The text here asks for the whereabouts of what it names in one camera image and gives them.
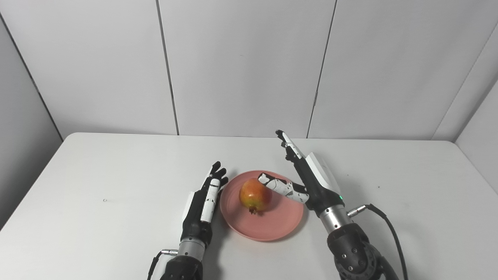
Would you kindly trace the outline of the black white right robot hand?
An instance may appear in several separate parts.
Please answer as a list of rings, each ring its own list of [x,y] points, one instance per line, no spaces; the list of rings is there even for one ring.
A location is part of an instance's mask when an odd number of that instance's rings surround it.
[[[318,217],[327,212],[337,217],[346,217],[341,189],[327,163],[314,152],[304,155],[284,131],[278,129],[276,135],[282,142],[281,147],[285,148],[285,159],[293,164],[302,183],[268,173],[261,173],[258,181],[286,198],[305,204]]]

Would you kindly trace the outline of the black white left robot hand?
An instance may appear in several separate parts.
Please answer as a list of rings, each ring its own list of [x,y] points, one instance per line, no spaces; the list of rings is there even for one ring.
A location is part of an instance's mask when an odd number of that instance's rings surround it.
[[[229,182],[226,169],[220,161],[208,171],[201,188],[193,193],[188,211],[182,223],[180,239],[196,239],[207,248],[213,237],[212,218],[218,206],[224,186]]]

